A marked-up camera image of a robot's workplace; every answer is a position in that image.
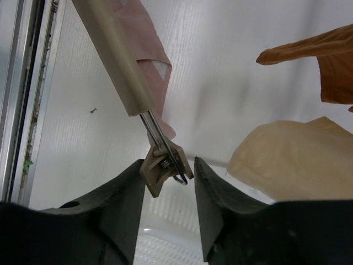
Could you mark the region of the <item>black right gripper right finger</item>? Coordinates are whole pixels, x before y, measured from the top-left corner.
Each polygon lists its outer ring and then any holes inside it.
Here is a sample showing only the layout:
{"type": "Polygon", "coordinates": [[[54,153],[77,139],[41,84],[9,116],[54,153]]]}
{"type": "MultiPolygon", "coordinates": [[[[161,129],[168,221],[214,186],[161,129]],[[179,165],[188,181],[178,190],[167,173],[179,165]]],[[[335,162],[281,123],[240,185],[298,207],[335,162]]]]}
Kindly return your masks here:
{"type": "Polygon", "coordinates": [[[204,261],[209,264],[351,264],[352,201],[265,204],[194,162],[204,261]]]}

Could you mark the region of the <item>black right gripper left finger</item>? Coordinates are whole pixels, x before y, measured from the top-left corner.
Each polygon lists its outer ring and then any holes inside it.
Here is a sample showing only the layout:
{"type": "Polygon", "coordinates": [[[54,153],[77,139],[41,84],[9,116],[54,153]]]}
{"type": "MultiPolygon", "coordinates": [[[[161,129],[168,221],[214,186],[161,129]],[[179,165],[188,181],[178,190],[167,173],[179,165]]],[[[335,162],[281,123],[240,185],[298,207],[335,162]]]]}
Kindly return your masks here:
{"type": "Polygon", "coordinates": [[[145,193],[142,162],[59,208],[1,203],[1,263],[133,264],[145,193]]]}

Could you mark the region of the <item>pink underwear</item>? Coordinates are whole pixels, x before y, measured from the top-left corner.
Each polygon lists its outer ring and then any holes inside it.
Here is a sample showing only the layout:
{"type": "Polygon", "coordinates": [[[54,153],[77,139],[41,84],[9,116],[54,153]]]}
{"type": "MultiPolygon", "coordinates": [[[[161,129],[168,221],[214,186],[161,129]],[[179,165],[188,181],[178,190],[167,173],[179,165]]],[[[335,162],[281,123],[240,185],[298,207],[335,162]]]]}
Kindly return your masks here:
{"type": "Polygon", "coordinates": [[[157,35],[151,17],[141,1],[110,1],[137,64],[156,102],[153,115],[168,139],[176,136],[174,129],[162,119],[172,64],[157,35]]]}

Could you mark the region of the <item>aluminium mounting rail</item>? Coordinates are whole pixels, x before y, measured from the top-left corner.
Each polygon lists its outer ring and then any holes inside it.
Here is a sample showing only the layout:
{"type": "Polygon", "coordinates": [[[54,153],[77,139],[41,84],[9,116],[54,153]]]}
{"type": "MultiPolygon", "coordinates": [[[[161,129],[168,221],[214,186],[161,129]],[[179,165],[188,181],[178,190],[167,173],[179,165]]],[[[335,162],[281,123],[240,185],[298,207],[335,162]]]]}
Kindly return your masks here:
{"type": "Polygon", "coordinates": [[[1,200],[28,206],[65,1],[1,2],[1,200]]]}

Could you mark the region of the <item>beige clip hanger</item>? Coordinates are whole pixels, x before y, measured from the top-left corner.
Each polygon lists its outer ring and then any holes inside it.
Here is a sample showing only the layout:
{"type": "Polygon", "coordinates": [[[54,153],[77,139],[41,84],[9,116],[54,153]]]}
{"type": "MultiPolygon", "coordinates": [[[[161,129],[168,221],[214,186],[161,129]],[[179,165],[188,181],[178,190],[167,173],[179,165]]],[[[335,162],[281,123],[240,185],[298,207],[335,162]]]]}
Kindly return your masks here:
{"type": "Polygon", "coordinates": [[[170,141],[159,126],[156,102],[133,56],[126,35],[107,1],[73,1],[94,47],[129,116],[140,116],[151,148],[140,174],[152,197],[159,196],[164,182],[173,177],[186,185],[193,178],[183,149],[170,141]]]}

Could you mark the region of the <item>cream underwear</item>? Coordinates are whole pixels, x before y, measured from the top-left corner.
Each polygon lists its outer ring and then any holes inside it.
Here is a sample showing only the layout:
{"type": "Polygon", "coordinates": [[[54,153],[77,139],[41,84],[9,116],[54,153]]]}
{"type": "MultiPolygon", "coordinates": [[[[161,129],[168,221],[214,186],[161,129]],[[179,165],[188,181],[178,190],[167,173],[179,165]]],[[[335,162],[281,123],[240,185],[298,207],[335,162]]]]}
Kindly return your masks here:
{"type": "Polygon", "coordinates": [[[352,133],[325,116],[261,125],[227,172],[276,201],[352,199],[352,133]]]}

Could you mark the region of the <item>white plastic basket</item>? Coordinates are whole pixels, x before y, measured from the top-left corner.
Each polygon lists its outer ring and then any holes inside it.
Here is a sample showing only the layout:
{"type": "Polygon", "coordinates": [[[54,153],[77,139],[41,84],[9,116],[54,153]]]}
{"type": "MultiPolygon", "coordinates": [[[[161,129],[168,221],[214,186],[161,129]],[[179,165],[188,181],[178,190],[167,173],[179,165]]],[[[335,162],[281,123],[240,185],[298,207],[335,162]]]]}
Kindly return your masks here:
{"type": "MultiPolygon", "coordinates": [[[[59,208],[117,177],[130,165],[119,164],[112,172],[103,172],[94,161],[67,158],[63,165],[41,161],[36,165],[29,207],[59,208]]],[[[156,198],[145,185],[133,264],[204,263],[195,178],[187,185],[167,180],[156,198]]]]}

